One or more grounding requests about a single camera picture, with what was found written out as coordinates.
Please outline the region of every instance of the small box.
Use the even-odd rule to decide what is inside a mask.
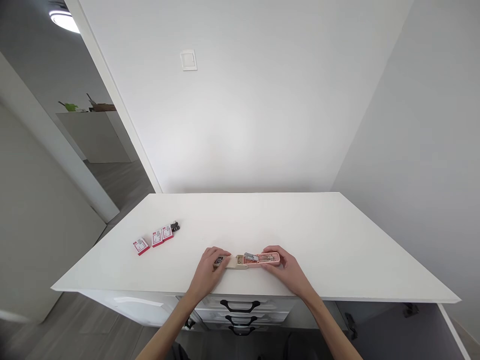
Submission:
[[[151,237],[151,247],[154,248],[163,242],[174,237],[171,225],[165,225],[164,227],[155,231]]]
[[[150,246],[142,237],[139,237],[137,241],[134,241],[133,246],[135,246],[138,255],[142,255],[144,252],[150,249]]]

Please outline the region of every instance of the white counter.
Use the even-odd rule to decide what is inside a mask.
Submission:
[[[166,243],[133,242],[177,220]],[[456,303],[460,299],[342,194],[150,194],[52,289],[182,295],[206,247],[233,255],[281,245],[324,300]],[[226,270],[213,294],[291,296],[263,269]]]

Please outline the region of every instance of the person's right hand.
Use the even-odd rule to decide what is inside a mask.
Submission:
[[[283,268],[265,263],[260,265],[263,269],[275,275],[292,293],[302,299],[314,292],[297,259],[292,254],[278,245],[267,246],[263,249],[262,254],[272,252],[280,255],[280,263]]]

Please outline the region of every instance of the drawer front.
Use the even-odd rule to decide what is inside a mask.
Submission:
[[[297,301],[298,299],[295,298],[208,295],[197,305],[196,308],[229,311],[224,305],[227,304],[232,310],[247,311],[253,308],[251,311],[252,313],[261,311],[289,312]]]
[[[241,334],[243,332],[248,332],[250,328],[255,328],[255,332],[266,332],[269,330],[269,327],[266,325],[251,325],[251,326],[232,326],[230,323],[214,323],[214,322],[206,322],[205,325],[210,330],[227,330],[232,331],[233,328],[236,333]]]
[[[231,322],[226,318],[227,316],[231,317],[231,320],[235,324],[248,324],[253,316],[257,318],[252,322],[252,325],[280,325],[287,315],[288,312],[251,312],[251,313],[235,313],[229,311],[215,311],[215,310],[195,310],[196,313],[201,317],[204,323],[220,323],[220,324],[230,324]]]

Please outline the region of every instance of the pink device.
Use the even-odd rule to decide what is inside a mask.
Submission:
[[[243,256],[243,265],[247,265],[249,268],[259,268],[261,264],[280,265],[280,255],[278,252],[266,252],[256,254],[255,256],[258,257],[258,260],[250,260]]]

